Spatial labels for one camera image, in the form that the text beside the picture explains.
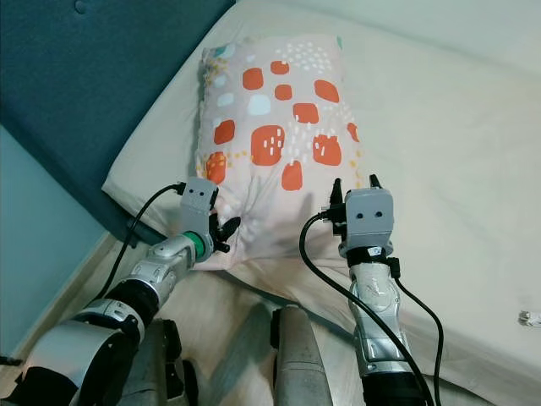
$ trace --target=pillow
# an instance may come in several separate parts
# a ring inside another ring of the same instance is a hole
[[[206,49],[196,171],[220,186],[220,222],[241,226],[228,254],[202,268],[298,255],[302,226],[327,206],[335,178],[363,186],[358,128],[343,96],[340,39],[270,37]],[[315,258],[339,258],[318,226]]]

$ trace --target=bed frame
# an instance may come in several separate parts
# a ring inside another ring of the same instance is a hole
[[[234,0],[2,0],[0,123],[116,238],[101,191],[154,100]],[[139,239],[156,234],[143,226]]]

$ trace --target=wooden floor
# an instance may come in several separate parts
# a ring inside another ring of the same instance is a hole
[[[119,244],[67,306],[62,319],[80,309],[99,290]],[[129,250],[117,278],[129,272],[145,253],[140,244]],[[196,369],[199,405],[251,406],[273,404],[272,366],[276,355],[269,344],[271,314],[276,305],[209,272],[189,273],[172,292],[159,317],[174,320],[183,344],[183,358]],[[363,405],[363,389],[350,343],[313,323],[335,406]],[[0,396],[13,388],[16,369],[3,371]],[[459,387],[441,382],[445,406],[490,406]]]

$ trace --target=white bed sheet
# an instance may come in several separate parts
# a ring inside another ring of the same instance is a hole
[[[342,37],[348,100],[367,167],[395,199],[393,243],[402,280],[445,326],[442,377],[495,404],[535,404],[541,397],[541,329],[520,326],[517,316],[541,310],[536,76],[303,8],[238,3],[147,113],[103,189],[135,213],[162,185],[193,172],[203,47],[305,32]],[[177,208],[176,196],[164,196],[143,219],[171,234],[178,227]],[[345,301],[296,261],[252,261],[230,272],[352,330]],[[302,289],[287,283],[292,275]],[[347,284],[345,277],[332,276]],[[431,373],[434,327],[404,302],[402,322],[413,354]]]

